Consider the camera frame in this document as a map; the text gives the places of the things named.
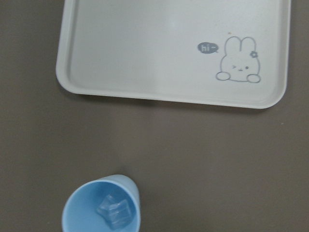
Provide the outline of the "clear ice cube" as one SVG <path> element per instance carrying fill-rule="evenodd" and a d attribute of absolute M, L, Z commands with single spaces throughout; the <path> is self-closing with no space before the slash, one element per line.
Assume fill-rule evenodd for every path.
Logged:
<path fill-rule="evenodd" d="M 128 200 L 111 194 L 103 199 L 96 212 L 103 217 L 112 230 L 124 228 L 133 219 L 133 213 Z"/>

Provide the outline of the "light blue plastic cup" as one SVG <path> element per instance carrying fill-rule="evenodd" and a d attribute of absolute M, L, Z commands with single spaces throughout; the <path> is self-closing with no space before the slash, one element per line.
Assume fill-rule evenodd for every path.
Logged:
<path fill-rule="evenodd" d="M 122 229 L 112 230 L 96 209 L 107 195 L 128 200 L 132 221 Z M 90 181 L 77 188 L 68 198 L 62 213 L 64 232 L 138 232 L 140 230 L 140 196 L 129 177 L 114 174 Z"/>

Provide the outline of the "beige rabbit tray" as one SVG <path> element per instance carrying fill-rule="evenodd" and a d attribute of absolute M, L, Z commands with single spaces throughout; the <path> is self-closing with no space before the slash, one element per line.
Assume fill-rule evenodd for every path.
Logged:
<path fill-rule="evenodd" d="M 287 87 L 289 0 L 67 0 L 56 77 L 75 94 L 265 109 Z"/>

